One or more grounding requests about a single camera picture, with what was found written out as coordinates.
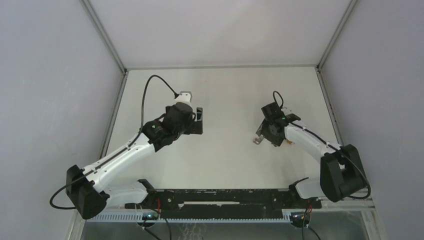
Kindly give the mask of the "silver metal faucet fitting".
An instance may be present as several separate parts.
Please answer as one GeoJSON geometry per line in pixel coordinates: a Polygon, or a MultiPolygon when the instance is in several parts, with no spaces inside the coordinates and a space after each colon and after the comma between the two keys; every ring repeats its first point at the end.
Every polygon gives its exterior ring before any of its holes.
{"type": "Polygon", "coordinates": [[[253,143],[256,144],[256,145],[260,145],[263,140],[264,140],[264,136],[260,135],[260,136],[253,139],[253,143]]]}

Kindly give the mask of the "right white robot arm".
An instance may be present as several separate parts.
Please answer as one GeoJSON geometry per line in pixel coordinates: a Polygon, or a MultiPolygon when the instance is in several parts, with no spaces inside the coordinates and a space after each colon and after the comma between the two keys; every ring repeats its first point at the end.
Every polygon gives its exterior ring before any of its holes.
{"type": "Polygon", "coordinates": [[[299,116],[276,102],[263,106],[261,111],[264,119],[256,131],[255,144],[267,140],[279,147],[283,141],[288,141],[319,163],[318,177],[306,177],[289,186],[292,190],[289,203],[293,207],[302,208],[311,198],[326,197],[334,203],[344,198],[358,200],[355,194],[363,189],[367,190],[365,198],[371,195],[370,183],[355,146],[324,140],[308,129],[299,116]]]}

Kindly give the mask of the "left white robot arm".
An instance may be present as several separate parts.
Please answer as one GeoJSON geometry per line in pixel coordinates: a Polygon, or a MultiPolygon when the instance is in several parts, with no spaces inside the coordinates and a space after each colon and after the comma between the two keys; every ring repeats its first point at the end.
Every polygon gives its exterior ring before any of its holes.
{"type": "Polygon", "coordinates": [[[137,180],[113,186],[112,181],[180,136],[192,134],[203,134],[203,108],[192,109],[183,102],[166,106],[164,114],[146,122],[127,144],[83,168],[70,167],[66,173],[66,195],[84,220],[106,208],[125,204],[140,204],[149,209],[155,205],[157,196],[143,183],[137,180]]]}

